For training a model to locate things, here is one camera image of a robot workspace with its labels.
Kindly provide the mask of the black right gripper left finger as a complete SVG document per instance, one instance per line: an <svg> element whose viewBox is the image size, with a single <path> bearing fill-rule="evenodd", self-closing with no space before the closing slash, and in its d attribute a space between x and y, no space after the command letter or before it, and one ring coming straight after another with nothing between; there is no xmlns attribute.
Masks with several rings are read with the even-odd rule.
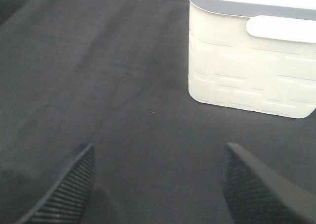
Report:
<svg viewBox="0 0 316 224"><path fill-rule="evenodd" d="M19 193L16 224L78 224L95 182L95 149L78 145Z"/></svg>

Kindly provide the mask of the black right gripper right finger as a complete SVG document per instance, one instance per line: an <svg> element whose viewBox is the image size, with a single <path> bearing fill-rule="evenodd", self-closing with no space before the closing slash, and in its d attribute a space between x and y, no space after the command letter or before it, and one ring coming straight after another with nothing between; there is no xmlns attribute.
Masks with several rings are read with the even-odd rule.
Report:
<svg viewBox="0 0 316 224"><path fill-rule="evenodd" d="M228 143L221 188L236 224L314 224L316 197L236 143Z"/></svg>

